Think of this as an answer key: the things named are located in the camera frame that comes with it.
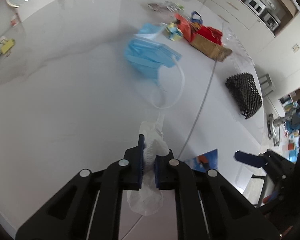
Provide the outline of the white tissue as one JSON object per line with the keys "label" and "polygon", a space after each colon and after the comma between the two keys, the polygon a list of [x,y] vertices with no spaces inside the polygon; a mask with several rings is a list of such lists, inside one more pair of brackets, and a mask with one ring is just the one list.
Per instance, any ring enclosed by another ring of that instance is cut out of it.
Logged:
{"label": "white tissue", "polygon": [[127,192],[127,202],[130,209],[142,216],[150,216],[159,211],[163,205],[163,195],[155,183],[155,159],[165,157],[169,148],[164,141],[162,132],[164,115],[159,114],[155,122],[144,121],[139,132],[145,136],[143,150],[143,175],[141,189]]}

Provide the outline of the red paper bag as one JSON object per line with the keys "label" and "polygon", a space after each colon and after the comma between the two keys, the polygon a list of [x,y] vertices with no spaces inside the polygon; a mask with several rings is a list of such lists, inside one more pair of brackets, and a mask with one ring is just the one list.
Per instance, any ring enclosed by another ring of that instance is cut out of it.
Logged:
{"label": "red paper bag", "polygon": [[197,35],[200,35],[207,40],[222,45],[223,33],[213,27],[206,27],[203,25],[203,20],[199,18],[186,19],[181,14],[175,13],[177,28],[182,32],[183,37],[188,42],[192,42]]}

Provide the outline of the blue surgical face mask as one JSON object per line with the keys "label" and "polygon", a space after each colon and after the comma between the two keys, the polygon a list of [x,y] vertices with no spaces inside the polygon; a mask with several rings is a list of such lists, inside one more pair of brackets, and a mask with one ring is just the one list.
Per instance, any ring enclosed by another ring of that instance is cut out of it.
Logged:
{"label": "blue surgical face mask", "polygon": [[155,91],[151,93],[151,104],[157,109],[169,109],[181,98],[185,87],[185,74],[179,61],[182,55],[169,46],[155,41],[167,28],[166,23],[154,25],[146,23],[134,34],[125,48],[125,58],[129,64],[143,77],[152,81],[160,90],[164,90],[159,82],[161,67],[176,67],[180,74],[180,89],[175,100],[168,106],[158,106],[154,102]]}

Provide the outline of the blue printed card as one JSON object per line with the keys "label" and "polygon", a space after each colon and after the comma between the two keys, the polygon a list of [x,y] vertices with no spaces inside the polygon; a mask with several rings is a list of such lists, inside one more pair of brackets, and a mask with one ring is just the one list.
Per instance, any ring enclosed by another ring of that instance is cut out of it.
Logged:
{"label": "blue printed card", "polygon": [[209,169],[218,169],[218,150],[214,149],[197,157],[185,160],[185,163],[195,171],[206,172]]}

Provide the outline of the black mesh basket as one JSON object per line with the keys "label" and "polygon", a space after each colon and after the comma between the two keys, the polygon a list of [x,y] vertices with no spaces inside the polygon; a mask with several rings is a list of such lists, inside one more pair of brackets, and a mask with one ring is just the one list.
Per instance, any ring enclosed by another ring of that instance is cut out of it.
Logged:
{"label": "black mesh basket", "polygon": [[262,98],[250,73],[240,73],[227,78],[225,85],[237,102],[245,119],[251,118],[262,107]]}

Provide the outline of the white kitchen cabinet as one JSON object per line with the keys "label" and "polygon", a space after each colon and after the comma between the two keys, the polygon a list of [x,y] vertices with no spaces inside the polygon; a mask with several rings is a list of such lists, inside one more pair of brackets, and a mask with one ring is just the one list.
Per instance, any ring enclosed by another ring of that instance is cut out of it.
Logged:
{"label": "white kitchen cabinet", "polygon": [[239,38],[275,38],[265,23],[241,0],[205,0],[204,5],[228,22]]}

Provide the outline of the yellow blue crumpled wrapper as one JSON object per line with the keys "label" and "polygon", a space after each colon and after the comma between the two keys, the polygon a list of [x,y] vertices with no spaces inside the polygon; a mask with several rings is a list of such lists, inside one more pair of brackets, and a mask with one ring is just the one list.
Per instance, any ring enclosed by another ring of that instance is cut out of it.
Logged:
{"label": "yellow blue crumpled wrapper", "polygon": [[172,41],[178,41],[184,37],[182,31],[175,23],[167,24],[165,30],[167,32],[168,38]]}

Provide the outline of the silver microwave oven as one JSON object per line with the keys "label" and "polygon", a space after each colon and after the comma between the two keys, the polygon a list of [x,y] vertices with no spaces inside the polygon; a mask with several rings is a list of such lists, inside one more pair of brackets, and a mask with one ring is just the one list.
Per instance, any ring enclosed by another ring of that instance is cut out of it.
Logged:
{"label": "silver microwave oven", "polygon": [[266,9],[266,5],[261,0],[246,0],[245,3],[258,16]]}

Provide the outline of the yellow sticky note pad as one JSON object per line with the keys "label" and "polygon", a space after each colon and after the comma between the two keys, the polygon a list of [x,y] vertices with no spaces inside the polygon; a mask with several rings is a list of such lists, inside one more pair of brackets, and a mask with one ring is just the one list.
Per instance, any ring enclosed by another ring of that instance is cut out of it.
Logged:
{"label": "yellow sticky note pad", "polygon": [[4,39],[3,41],[1,41],[1,53],[2,55],[8,53],[10,51],[10,49],[15,45],[15,41],[14,39]]}

